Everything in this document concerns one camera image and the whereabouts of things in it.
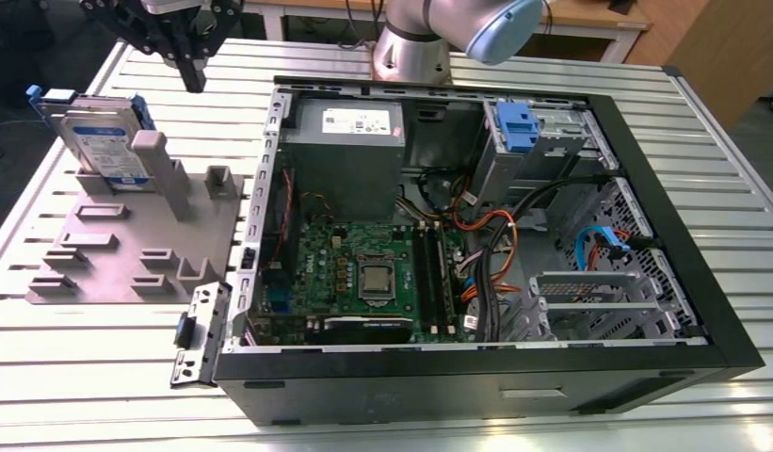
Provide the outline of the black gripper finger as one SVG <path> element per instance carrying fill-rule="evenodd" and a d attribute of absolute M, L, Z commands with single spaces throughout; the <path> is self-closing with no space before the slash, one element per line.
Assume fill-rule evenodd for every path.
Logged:
<path fill-rule="evenodd" d="M 164 62 L 178 70 L 185 89 L 193 88 L 193 50 L 186 45 L 154 50 L 150 47 L 149 25 L 153 14 L 193 11 L 192 1 L 80 1 L 86 17 L 100 22 L 146 55 L 158 53 Z"/>
<path fill-rule="evenodd" d="M 217 55 L 233 28 L 241 20 L 242 14 L 242 1 L 210 1 L 209 5 L 196 16 L 193 23 L 196 34 L 193 38 L 194 53 L 192 54 L 196 70 L 193 91 L 205 90 L 208 60 Z"/>

